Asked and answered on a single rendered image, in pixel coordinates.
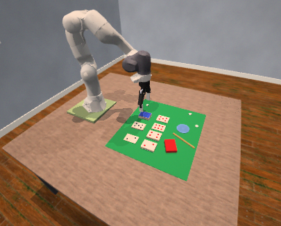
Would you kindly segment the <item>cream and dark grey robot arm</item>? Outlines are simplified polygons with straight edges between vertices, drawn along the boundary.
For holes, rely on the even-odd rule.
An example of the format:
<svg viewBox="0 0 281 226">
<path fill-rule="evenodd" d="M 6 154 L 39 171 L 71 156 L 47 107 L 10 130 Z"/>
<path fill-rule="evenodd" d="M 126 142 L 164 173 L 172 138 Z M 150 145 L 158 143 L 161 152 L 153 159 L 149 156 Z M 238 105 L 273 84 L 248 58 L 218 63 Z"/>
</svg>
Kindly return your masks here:
<svg viewBox="0 0 281 226">
<path fill-rule="evenodd" d="M 97 65 L 83 35 L 86 29 L 102 43 L 117 45 L 126 54 L 122 67 L 129 73 L 137 72 L 130 77 L 134 83 L 151 79 L 150 54 L 147 51 L 136 51 L 96 10 L 73 11 L 63 17 L 62 23 L 74 57 L 83 67 L 80 74 L 87 90 L 87 98 L 82 106 L 89 113 L 101 112 L 106 108 L 106 102 L 96 73 Z"/>
</svg>

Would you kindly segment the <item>red card stack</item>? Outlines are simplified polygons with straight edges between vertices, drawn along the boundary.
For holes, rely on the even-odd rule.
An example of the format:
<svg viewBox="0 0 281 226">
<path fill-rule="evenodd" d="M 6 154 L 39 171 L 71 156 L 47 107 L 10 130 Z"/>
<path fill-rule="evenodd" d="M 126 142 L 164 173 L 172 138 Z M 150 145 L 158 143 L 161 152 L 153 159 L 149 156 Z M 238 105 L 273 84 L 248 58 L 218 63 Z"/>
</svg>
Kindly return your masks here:
<svg viewBox="0 0 281 226">
<path fill-rule="evenodd" d="M 177 152 L 175 139 L 165 139 L 164 144 L 165 144 L 165 148 L 166 148 L 166 153 L 176 153 Z"/>
</svg>

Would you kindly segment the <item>cream playing card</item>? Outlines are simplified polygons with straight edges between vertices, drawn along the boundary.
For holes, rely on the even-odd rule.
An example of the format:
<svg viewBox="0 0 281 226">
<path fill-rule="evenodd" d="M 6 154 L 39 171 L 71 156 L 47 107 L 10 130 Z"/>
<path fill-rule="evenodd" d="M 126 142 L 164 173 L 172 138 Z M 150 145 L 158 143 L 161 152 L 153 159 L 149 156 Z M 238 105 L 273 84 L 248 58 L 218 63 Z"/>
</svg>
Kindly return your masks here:
<svg viewBox="0 0 281 226">
<path fill-rule="evenodd" d="M 127 134 L 124 138 L 125 141 L 129 141 L 129 142 L 134 143 L 134 144 L 137 142 L 138 139 L 139 139 L 139 137 L 136 137 L 136 136 L 131 135 L 131 134 Z"/>
<path fill-rule="evenodd" d="M 159 115 L 156 120 L 164 123 L 168 123 L 169 119 L 170 119 L 169 117 Z"/>
<path fill-rule="evenodd" d="M 152 151 L 155 150 L 156 146 L 157 146 L 157 143 L 154 143 L 154 142 L 148 141 L 148 140 L 144 140 L 142 145 L 141 145 L 142 148 L 146 148 L 146 149 L 149 149 L 149 150 L 152 150 Z"/>
<path fill-rule="evenodd" d="M 158 124 L 158 123 L 154 123 L 153 124 L 153 127 L 151 129 L 154 129 L 154 130 L 159 130 L 161 132 L 164 132 L 164 129 L 166 128 L 165 125 L 161 125 L 161 124 Z"/>
<path fill-rule="evenodd" d="M 147 134 L 147 137 L 150 137 L 150 138 L 152 138 L 152 139 L 157 139 L 157 140 L 159 140 L 160 137 L 161 137 L 161 135 L 162 135 L 162 133 L 149 130 L 149 132 L 148 132 L 148 134 Z"/>
<path fill-rule="evenodd" d="M 131 126 L 132 128 L 137 128 L 140 130 L 143 130 L 146 124 L 140 123 L 140 122 L 134 122 L 133 125 Z"/>
</svg>

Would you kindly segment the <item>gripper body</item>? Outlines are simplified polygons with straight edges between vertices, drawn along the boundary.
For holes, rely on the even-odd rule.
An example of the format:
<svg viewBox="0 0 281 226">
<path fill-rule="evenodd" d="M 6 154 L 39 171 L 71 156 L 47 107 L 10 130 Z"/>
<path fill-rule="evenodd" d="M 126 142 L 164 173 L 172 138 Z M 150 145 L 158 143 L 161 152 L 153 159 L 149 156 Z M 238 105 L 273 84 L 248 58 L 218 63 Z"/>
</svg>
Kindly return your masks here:
<svg viewBox="0 0 281 226">
<path fill-rule="evenodd" d="M 141 90 L 143 89 L 143 92 L 145 92 L 145 89 L 150 85 L 150 80 L 147 82 L 139 82 L 139 86 L 141 87 Z"/>
</svg>

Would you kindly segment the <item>green felt table cloth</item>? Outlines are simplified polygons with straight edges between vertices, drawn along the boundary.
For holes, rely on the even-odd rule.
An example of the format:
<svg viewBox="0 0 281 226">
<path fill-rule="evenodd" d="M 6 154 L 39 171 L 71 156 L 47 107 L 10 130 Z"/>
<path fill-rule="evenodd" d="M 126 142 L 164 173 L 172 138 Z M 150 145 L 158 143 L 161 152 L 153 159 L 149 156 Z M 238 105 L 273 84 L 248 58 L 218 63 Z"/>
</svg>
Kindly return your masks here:
<svg viewBox="0 0 281 226">
<path fill-rule="evenodd" d="M 146 104 L 148 104 L 148 106 L 146 106 Z M 140 113 L 138 107 L 105 146 L 152 166 L 153 168 L 187 181 L 206 115 L 155 101 L 148 101 L 146 99 L 143 101 L 143 111 L 152 113 L 150 120 L 138 117 Z M 191 113 L 191 115 L 189 115 L 189 113 Z M 159 115 L 169 117 L 168 123 L 156 121 Z M 145 128 L 142 131 L 132 128 L 131 126 L 135 121 L 146 124 Z M 165 125 L 166 128 L 164 132 L 151 129 L 154 123 Z M 180 124 L 187 125 L 189 127 L 189 132 L 178 132 L 177 126 Z M 198 125 L 198 127 L 195 125 Z M 149 130 L 162 133 L 160 140 L 156 141 L 146 138 Z M 186 144 L 173 133 L 195 148 Z M 124 138 L 127 134 L 139 137 L 139 139 L 135 144 L 125 141 Z M 178 152 L 166 153 L 165 139 L 175 139 Z M 154 153 L 141 148 L 144 140 L 157 143 Z"/>
</svg>

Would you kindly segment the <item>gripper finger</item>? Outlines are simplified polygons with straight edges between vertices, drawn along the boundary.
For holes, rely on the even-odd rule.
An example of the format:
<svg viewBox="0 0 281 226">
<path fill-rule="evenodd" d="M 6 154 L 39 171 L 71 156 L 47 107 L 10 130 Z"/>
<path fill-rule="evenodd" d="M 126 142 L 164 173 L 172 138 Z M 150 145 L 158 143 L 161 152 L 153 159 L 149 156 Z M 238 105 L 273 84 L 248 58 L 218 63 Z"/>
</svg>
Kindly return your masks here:
<svg viewBox="0 0 281 226">
<path fill-rule="evenodd" d="M 147 90 L 146 90 L 146 99 L 149 101 L 150 100 L 150 90 L 151 90 L 151 88 L 150 88 L 150 85 L 147 87 Z"/>
<path fill-rule="evenodd" d="M 141 91 L 139 90 L 138 105 L 139 105 L 139 111 L 140 112 L 143 112 L 143 100 L 144 100 L 144 95 L 146 94 L 146 90 L 147 89 L 145 89 L 144 94 L 143 94 L 143 89 Z"/>
</svg>

